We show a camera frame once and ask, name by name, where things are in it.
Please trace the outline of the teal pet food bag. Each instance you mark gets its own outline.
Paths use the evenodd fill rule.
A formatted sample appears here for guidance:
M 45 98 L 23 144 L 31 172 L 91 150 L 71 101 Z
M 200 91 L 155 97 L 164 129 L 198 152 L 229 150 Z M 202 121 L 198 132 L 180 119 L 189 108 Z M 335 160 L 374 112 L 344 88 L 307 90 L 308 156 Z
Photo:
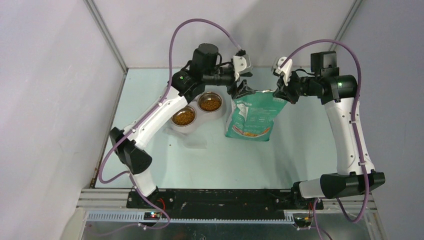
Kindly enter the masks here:
M 254 94 L 231 100 L 231 112 L 226 121 L 227 138 L 268 142 L 274 120 L 288 102 L 274 97 L 271 90 L 256 91 Z

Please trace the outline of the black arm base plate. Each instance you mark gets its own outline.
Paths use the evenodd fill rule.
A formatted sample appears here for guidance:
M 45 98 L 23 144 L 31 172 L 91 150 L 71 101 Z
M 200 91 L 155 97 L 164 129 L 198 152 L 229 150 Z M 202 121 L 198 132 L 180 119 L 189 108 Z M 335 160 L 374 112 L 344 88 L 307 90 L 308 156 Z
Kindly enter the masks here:
M 289 219 L 285 211 L 314 206 L 294 189 L 160 188 L 147 199 L 172 220 L 279 221 Z

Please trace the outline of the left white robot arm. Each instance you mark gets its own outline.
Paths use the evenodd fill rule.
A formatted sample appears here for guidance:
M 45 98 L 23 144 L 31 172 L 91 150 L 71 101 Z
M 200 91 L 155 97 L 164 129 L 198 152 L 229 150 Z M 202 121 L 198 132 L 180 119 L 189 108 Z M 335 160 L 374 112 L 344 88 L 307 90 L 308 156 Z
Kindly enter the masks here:
M 167 86 L 150 109 L 124 129 L 114 127 L 109 132 L 115 153 L 128 169 L 130 179 L 139 191 L 138 201 L 145 208 L 158 202 L 150 166 L 152 157 L 145 151 L 147 143 L 179 110 L 205 91 L 206 86 L 226 86 L 234 95 L 240 77 L 250 77 L 252 64 L 249 55 L 240 49 L 230 61 L 222 62 L 216 45 L 200 44 L 192 58 L 179 71 L 170 74 Z

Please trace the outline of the clear plastic scoop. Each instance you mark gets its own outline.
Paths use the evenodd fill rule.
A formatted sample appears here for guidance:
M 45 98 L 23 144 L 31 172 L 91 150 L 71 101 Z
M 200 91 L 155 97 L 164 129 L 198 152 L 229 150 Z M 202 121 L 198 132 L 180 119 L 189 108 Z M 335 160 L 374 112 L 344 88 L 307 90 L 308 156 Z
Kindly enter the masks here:
M 182 145 L 187 149 L 206 149 L 207 140 L 205 137 L 196 133 L 181 133 L 171 128 L 165 128 L 163 130 L 165 134 L 174 136 L 179 139 Z

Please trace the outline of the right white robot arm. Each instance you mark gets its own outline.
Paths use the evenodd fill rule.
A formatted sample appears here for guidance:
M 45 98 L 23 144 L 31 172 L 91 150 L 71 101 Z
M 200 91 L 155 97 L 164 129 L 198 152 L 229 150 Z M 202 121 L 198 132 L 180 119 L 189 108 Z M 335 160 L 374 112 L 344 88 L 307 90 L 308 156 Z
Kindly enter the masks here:
M 316 96 L 326 111 L 337 154 L 337 172 L 323 174 L 314 180 L 293 185 L 291 204 L 304 209 L 311 198 L 343 198 L 363 195 L 366 186 L 374 190 L 386 182 L 385 174 L 375 170 L 368 154 L 360 124 L 359 109 L 353 109 L 358 90 L 352 75 L 341 75 L 335 51 L 310 56 L 310 76 L 299 76 L 292 70 L 293 61 L 278 58 L 272 73 L 278 76 L 274 97 L 295 104 L 301 96 Z

